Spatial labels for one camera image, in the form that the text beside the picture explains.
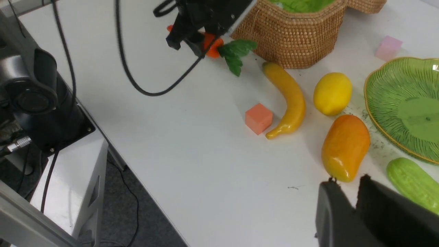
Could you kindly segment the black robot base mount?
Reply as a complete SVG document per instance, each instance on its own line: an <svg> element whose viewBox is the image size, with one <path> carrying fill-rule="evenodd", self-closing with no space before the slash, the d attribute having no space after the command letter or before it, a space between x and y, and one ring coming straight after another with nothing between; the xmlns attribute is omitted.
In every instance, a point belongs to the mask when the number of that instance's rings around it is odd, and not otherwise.
<svg viewBox="0 0 439 247"><path fill-rule="evenodd" d="M26 136L44 154L62 150L96 128L41 49L19 21L1 13L1 100Z"/></svg>

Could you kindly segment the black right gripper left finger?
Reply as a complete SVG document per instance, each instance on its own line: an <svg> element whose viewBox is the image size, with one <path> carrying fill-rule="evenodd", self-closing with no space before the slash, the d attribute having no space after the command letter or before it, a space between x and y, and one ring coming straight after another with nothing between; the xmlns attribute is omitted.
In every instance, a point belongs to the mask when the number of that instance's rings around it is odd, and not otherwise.
<svg viewBox="0 0 439 247"><path fill-rule="evenodd" d="M330 177L320 183L316 210L316 237L320 247L373 247L378 240L355 213L350 201Z"/></svg>

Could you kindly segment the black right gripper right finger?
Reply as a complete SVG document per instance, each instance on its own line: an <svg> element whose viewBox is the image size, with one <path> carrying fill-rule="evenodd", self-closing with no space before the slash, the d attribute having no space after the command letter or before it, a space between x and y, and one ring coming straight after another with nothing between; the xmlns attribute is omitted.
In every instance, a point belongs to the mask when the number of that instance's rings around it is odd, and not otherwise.
<svg viewBox="0 0 439 247"><path fill-rule="evenodd" d="M356 214L384 247L437 247L438 215L373 180L360 179Z"/></svg>

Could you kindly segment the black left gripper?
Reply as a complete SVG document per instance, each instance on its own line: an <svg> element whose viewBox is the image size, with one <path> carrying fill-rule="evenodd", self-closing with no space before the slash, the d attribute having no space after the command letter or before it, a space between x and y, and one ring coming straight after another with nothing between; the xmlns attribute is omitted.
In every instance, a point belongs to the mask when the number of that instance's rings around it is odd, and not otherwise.
<svg viewBox="0 0 439 247"><path fill-rule="evenodd" d="M207 57L219 58L220 38L215 34L232 31L255 4L255 0L165 0L153 14L163 17L178 10L174 24L167 26L169 47L179 50L184 40L196 56L205 52ZM199 31L205 27L208 33Z"/></svg>

